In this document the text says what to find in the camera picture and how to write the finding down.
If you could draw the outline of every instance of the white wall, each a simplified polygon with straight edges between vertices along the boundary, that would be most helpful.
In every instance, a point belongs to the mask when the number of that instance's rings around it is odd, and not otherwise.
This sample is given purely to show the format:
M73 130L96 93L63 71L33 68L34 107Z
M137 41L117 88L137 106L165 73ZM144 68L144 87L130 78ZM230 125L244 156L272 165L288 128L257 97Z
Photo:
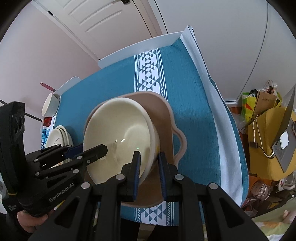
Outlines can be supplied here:
M43 103L53 88L98 71L97 63L32 4L14 20L0 43L0 99L25 102L26 112L41 118ZM40 149L41 122L25 118L25 152Z
M211 77L235 101L258 58L266 0L155 0L169 33L191 25Z
M262 51L244 91L260 89L267 80L277 83L283 96L296 84L296 40L271 5Z

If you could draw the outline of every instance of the white cup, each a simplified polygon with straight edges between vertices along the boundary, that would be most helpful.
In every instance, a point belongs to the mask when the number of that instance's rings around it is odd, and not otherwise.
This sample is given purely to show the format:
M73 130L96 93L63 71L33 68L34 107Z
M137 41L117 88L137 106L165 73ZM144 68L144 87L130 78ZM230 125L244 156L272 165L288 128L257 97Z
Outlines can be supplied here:
M42 116L53 117L59 107L59 99L52 93L48 95L42 108Z

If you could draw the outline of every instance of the yellow cloth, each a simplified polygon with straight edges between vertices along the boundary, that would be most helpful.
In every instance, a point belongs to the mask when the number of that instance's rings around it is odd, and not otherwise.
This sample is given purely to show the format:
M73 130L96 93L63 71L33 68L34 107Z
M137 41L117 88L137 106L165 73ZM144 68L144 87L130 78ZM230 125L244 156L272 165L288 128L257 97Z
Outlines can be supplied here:
M264 112L261 116L258 116L257 123L262 140L262 148L267 155L272 153L271 145L279 130L285 108L272 108ZM292 112L292 120L296 120L296 115ZM248 139L249 143L254 141L254 131L252 127L253 123L248 126ZM256 121L254 122L255 128L255 141L261 146L259 132L257 129ZM260 148L250 149L250 172L257 174L261 178L266 178L274 181L279 181L284 177L290 175L296 169L296 151L292 157L291 163L284 173L277 158L267 158Z

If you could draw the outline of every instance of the white plate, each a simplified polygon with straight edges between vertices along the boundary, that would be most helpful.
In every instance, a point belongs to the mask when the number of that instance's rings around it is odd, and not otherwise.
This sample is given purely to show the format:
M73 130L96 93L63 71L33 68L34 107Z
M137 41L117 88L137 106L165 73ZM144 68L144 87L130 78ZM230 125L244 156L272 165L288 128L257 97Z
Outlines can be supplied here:
M61 126L61 125L57 126L56 128L59 128L59 129L63 130L63 133L66 134L65 145L67 143L67 145L74 146L72 138L71 138L70 134L67 132L66 128L64 126Z
M50 147L58 144L64 146L64 138L60 129L53 129L47 138L45 147Z
M64 140L64 145L65 146L68 146L69 145L69 142L68 142L68 137L67 137L67 134L65 133L65 131L62 129L62 128L59 128L59 127L56 127L56 129L59 129L62 133L62 136L63 136L63 140Z

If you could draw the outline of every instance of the white door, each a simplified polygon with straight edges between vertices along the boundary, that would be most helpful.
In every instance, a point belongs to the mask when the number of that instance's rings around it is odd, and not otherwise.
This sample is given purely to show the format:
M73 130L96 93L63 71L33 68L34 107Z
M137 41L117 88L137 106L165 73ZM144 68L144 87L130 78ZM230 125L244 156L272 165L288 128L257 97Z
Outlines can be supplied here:
M151 38L133 0L35 0L99 59Z

